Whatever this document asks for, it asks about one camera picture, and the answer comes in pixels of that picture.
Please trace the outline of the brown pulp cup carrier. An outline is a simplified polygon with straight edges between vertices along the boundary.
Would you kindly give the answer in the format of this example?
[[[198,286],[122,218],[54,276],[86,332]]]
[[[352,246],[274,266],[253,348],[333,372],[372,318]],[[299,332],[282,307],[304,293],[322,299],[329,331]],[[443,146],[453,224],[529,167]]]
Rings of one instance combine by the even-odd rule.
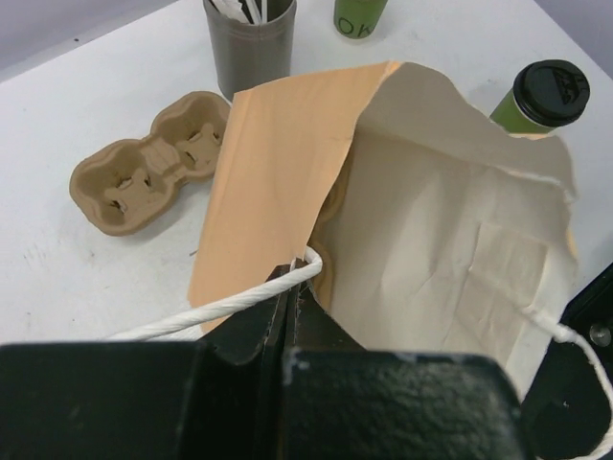
[[[329,253],[330,239],[336,230],[337,216],[343,206],[348,183],[347,173],[338,176],[325,198],[308,242],[323,261],[322,270],[313,278],[312,284],[318,303],[325,311],[330,310],[334,282],[334,259]]]

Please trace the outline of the brown paper bag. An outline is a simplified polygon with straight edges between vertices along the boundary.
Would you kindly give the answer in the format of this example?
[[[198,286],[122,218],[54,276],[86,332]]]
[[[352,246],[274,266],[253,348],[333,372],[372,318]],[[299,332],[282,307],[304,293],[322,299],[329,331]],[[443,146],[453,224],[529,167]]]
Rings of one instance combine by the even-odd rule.
[[[510,134],[448,77],[416,63],[274,80],[238,92],[189,291],[191,308],[119,334],[148,340],[247,310],[323,267],[308,245],[340,174],[329,312],[378,350],[495,359],[521,393],[560,323],[577,261],[577,190],[564,142]]]

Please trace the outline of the black plastic cup lid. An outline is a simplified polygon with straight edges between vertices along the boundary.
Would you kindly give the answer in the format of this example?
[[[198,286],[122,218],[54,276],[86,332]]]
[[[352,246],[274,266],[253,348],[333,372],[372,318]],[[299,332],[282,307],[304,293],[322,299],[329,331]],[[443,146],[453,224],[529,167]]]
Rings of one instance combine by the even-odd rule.
[[[515,102],[533,122],[544,127],[564,127],[575,122],[590,99],[590,84],[572,62],[546,59],[533,62],[516,76]]]

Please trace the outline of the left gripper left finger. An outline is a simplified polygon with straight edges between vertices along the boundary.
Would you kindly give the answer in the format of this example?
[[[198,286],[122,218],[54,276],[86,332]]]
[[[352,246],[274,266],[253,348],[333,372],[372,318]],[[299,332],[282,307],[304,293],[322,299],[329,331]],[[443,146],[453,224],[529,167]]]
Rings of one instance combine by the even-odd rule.
[[[287,297],[196,341],[1,349],[5,459],[272,459]]]

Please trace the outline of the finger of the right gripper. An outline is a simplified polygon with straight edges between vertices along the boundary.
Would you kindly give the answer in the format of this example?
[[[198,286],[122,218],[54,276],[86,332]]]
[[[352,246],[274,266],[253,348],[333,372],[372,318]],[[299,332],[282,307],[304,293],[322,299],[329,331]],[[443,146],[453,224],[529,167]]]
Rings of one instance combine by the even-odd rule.
[[[566,307],[561,323],[582,335],[612,377],[612,268]],[[575,344],[551,341],[524,402],[522,424],[536,455],[586,455],[612,421],[593,367]]]

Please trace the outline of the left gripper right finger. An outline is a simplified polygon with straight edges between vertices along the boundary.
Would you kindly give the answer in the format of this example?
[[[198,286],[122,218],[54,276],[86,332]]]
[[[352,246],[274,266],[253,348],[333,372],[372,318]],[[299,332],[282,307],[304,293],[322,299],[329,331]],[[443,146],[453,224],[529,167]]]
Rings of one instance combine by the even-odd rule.
[[[485,356],[368,351],[307,283],[287,301],[285,459],[519,459],[520,404]]]

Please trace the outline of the green paper coffee cup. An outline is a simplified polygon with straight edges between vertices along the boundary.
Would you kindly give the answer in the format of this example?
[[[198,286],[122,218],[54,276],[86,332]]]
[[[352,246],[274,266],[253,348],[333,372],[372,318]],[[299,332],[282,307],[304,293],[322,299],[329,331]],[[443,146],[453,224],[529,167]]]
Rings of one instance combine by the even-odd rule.
[[[506,132],[512,134],[547,134],[559,127],[567,126],[567,123],[563,124],[562,122],[549,126],[534,121],[521,110],[511,90],[494,108],[489,118]]]

